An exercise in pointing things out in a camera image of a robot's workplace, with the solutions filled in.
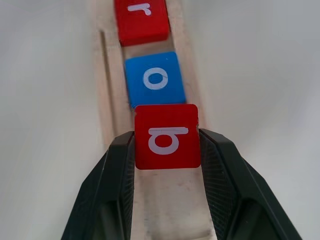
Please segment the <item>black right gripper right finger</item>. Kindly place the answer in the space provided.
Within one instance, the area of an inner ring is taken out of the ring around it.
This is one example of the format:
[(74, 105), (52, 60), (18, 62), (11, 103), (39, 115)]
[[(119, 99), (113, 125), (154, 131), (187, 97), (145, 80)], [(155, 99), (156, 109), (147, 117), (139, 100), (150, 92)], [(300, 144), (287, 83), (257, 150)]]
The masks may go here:
[(205, 195), (219, 240), (299, 240), (265, 179), (222, 134), (199, 130)]

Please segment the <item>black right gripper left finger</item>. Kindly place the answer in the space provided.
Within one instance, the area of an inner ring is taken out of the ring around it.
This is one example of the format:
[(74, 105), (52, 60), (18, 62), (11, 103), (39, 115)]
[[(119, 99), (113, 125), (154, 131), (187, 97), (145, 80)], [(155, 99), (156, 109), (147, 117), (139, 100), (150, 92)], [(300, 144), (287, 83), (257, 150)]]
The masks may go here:
[(135, 190), (135, 135), (117, 136), (77, 194), (63, 240), (129, 240)]

